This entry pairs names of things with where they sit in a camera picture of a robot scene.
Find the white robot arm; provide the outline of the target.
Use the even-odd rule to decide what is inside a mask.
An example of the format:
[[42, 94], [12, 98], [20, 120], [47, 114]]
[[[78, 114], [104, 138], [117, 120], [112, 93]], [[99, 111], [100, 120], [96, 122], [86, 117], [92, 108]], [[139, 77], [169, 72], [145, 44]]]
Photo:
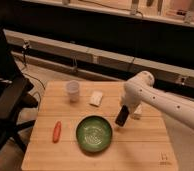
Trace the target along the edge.
[[145, 102], [194, 130], [194, 102], [153, 87], [154, 76], [142, 71], [123, 83], [121, 105], [131, 114]]

